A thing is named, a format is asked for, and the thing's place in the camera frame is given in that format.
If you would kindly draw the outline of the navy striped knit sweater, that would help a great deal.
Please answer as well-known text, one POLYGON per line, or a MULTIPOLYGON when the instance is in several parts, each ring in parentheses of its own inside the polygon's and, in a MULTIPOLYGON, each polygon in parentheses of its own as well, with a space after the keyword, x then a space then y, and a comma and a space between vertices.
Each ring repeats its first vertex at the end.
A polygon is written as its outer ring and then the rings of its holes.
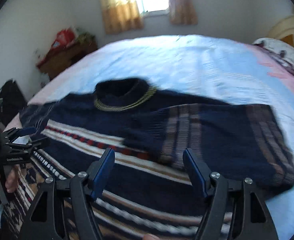
POLYGON ((44 179, 69 179, 107 148, 115 164, 92 205, 104 237, 192 239, 204 204, 184 171, 183 151, 225 178, 251 178, 268 194, 294 185, 293 155, 269 105, 229 103, 159 90, 143 79, 98 83, 89 94, 68 94, 19 114, 32 140, 49 138, 18 170, 18 189, 1 223, 17 238, 44 179))

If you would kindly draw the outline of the brown wooden cabinet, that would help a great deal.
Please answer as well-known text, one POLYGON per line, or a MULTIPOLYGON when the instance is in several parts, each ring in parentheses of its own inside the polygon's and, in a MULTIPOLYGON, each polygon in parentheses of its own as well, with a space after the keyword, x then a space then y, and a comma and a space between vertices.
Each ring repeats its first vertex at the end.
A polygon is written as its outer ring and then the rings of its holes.
POLYGON ((76 42, 61 51, 49 53, 44 61, 37 64, 37 68, 43 74, 48 74, 52 80, 61 72, 83 59, 88 54, 98 50, 97 42, 76 42))

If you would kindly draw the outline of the red bag on cabinet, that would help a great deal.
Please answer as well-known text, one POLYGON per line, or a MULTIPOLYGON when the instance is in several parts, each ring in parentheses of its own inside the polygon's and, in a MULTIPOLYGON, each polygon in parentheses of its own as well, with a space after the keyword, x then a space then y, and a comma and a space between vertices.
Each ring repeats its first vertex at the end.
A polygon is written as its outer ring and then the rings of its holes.
POLYGON ((76 38, 74 31, 71 28, 63 29, 56 35, 54 42, 51 45, 52 49, 60 49, 68 46, 76 38))

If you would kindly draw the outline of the green plant on cabinet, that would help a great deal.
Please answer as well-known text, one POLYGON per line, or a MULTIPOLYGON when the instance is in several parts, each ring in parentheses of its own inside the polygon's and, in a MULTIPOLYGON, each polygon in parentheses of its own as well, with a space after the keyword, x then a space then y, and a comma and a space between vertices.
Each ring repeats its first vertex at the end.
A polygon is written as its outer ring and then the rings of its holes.
POLYGON ((93 43, 96 42, 95 36, 91 35, 91 33, 85 31, 84 33, 80 33, 76 38, 76 41, 83 44, 83 43, 93 43))

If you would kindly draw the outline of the pink blue bed sheet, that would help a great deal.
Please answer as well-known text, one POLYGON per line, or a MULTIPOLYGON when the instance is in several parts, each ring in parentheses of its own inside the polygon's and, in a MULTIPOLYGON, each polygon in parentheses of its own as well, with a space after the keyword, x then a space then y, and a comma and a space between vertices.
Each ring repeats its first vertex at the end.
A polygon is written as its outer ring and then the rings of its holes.
MULTIPOLYGON (((159 90, 231 105, 269 105, 294 164, 294 76, 258 46, 232 40, 188 35, 114 42, 59 74, 28 106, 71 93, 89 94, 101 82, 133 78, 159 90)), ((278 237, 294 238, 294 185, 275 195, 263 191, 278 237)))

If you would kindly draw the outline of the left tan curtain panel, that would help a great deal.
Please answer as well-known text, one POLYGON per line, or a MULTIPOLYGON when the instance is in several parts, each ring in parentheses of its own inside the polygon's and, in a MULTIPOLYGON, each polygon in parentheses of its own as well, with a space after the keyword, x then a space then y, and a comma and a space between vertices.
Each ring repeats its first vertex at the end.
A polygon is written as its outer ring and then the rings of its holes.
POLYGON ((144 27, 138 0, 100 0, 105 32, 119 34, 144 27))

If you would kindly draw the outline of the tan curtain panel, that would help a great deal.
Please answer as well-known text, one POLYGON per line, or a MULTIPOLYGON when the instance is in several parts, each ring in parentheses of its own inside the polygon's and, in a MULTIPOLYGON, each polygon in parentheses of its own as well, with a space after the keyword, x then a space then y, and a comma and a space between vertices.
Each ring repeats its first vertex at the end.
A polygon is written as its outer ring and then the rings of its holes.
POLYGON ((170 22, 174 25, 197 25, 193 0, 169 0, 170 22))
POLYGON ((119 34, 144 27, 138 0, 100 0, 105 32, 119 34))

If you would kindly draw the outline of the patterned white pillow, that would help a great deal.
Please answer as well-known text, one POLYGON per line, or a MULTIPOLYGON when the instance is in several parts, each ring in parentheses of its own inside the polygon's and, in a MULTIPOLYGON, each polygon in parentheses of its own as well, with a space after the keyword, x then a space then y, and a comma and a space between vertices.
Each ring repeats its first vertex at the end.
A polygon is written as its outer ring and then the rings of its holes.
POLYGON ((259 38, 252 43, 294 76, 294 47, 274 38, 259 38))

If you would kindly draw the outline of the right tan curtain panel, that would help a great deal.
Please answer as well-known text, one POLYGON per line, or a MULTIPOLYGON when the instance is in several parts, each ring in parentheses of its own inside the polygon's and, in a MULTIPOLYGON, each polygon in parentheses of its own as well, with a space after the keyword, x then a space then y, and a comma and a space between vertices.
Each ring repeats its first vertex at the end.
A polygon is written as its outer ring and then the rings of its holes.
POLYGON ((174 25, 197 25, 193 0, 169 0, 170 22, 174 25))

